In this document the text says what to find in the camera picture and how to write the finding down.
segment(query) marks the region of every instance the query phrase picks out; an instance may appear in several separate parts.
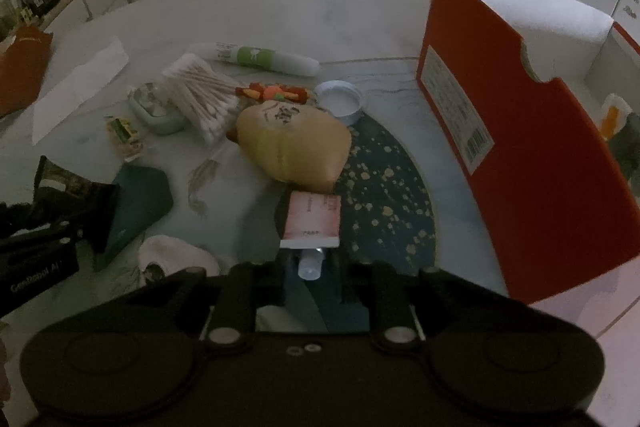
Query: human hand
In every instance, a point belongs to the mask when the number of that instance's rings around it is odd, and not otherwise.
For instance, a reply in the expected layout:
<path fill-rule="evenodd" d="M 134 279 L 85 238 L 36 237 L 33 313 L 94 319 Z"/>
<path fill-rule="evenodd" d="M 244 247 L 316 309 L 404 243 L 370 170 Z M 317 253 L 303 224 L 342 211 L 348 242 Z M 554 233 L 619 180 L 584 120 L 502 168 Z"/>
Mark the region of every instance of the human hand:
<path fill-rule="evenodd" d="M 11 397 L 11 386 L 9 385 L 9 379 L 6 376 L 4 370 L 4 364 L 6 363 L 6 347 L 4 342 L 0 339 L 0 403 L 9 401 Z"/>

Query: round table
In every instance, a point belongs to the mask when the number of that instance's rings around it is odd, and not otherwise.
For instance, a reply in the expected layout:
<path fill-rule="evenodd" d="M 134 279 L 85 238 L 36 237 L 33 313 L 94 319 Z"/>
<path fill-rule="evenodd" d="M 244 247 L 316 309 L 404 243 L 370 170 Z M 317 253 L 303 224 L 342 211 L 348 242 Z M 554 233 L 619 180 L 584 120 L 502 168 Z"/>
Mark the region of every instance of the round table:
<path fill-rule="evenodd" d="M 41 154 L 88 179 L 111 182 L 122 162 L 108 143 L 103 117 L 127 116 L 127 88 L 153 81 L 189 44 L 222 41 L 272 48 L 316 58 L 322 71 L 317 78 L 305 79 L 238 66 L 216 68 L 256 82 L 314 87 L 346 78 L 357 84 L 366 93 L 367 112 L 404 145 L 429 189 L 436 216 L 436 264 L 505 294 L 488 232 L 462 169 L 414 79 L 429 4 L 430 0 L 142 0 L 83 24 L 54 39 L 41 95 L 107 47 L 113 36 L 122 42 L 129 64 L 36 146 L 31 146 L 30 137 L 33 108 L 0 121 L 0 179 L 11 181 L 2 184 L 0 198 L 8 203 L 31 200 Z M 198 217 L 188 209 L 188 178 L 212 151 L 195 132 L 149 135 L 146 145 L 141 164 L 167 172 L 175 200 L 172 211 L 146 235 L 179 237 L 239 261 L 273 257 L 278 236 L 273 219 L 264 213 L 276 205 L 279 184 L 234 147 L 207 187 L 207 216 Z M 258 223 L 259 246 L 242 233 Z M 113 282 L 130 275 L 127 269 L 135 265 L 139 245 L 134 241 L 98 274 L 92 273 L 89 257 L 79 252 L 80 272 L 10 315 L 18 339 L 8 364 L 14 397 L 5 410 L 12 425 L 35 414 L 19 378 L 20 346 L 47 324 L 124 291 Z M 294 316 L 305 299 L 309 296 L 300 291 L 287 301 Z"/>

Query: dark teal object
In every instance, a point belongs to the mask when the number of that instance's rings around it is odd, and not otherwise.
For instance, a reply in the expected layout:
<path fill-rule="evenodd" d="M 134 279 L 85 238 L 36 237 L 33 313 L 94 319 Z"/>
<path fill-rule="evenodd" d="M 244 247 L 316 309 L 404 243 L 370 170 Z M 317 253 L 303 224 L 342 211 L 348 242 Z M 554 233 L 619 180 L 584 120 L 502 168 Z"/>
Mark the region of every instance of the dark teal object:
<path fill-rule="evenodd" d="M 350 131 L 351 152 L 334 190 L 342 197 L 343 252 L 354 261 L 389 263 L 406 275 L 433 266 L 433 208 L 414 162 L 398 140 L 366 114 Z"/>
<path fill-rule="evenodd" d="M 104 253 L 94 254 L 94 271 L 106 268 L 135 237 L 174 206 L 164 171 L 124 164 L 113 181 L 120 188 Z"/>

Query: barcode sticker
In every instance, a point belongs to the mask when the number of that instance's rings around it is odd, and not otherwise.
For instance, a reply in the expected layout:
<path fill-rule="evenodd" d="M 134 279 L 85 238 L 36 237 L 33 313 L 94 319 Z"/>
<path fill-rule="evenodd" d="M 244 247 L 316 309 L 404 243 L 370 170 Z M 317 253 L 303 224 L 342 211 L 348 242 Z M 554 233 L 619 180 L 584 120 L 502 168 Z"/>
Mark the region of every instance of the barcode sticker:
<path fill-rule="evenodd" d="M 466 170 L 473 174 L 494 146 L 494 140 L 456 77 L 431 46 L 421 80 L 447 125 Z"/>

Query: green label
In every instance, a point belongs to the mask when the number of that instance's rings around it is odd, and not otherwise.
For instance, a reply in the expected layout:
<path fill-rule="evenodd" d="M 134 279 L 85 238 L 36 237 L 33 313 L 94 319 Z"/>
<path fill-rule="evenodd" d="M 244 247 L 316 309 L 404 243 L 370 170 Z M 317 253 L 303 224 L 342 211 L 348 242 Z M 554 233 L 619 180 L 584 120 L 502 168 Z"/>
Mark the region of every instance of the green label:
<path fill-rule="evenodd" d="M 243 46 L 238 49 L 238 64 L 271 70 L 271 61 L 275 51 Z"/>

